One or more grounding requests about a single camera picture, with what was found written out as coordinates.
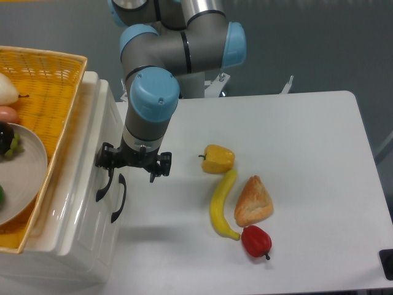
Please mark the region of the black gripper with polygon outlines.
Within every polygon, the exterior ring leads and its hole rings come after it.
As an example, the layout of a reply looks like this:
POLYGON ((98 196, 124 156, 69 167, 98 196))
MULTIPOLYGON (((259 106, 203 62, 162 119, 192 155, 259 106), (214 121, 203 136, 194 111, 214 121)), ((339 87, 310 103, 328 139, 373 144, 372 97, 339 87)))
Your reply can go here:
POLYGON ((150 182, 161 176, 169 176, 172 162, 171 152, 158 154, 158 149, 148 151, 145 147, 139 150, 130 148, 126 143, 120 143, 119 148, 104 142, 95 156, 95 166, 107 170, 112 178, 115 168, 137 167, 150 173, 150 182))

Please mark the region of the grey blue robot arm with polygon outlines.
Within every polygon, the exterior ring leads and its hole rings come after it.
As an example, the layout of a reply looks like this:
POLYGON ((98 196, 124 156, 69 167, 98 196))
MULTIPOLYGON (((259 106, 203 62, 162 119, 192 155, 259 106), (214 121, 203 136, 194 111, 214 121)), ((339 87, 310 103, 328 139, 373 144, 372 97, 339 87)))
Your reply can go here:
POLYGON ((160 152, 181 88, 179 76, 224 69, 246 59, 246 35, 222 1, 109 1, 124 26, 119 55, 128 109, 119 147, 103 143, 96 166, 113 173, 143 168, 168 176, 171 153, 160 152))

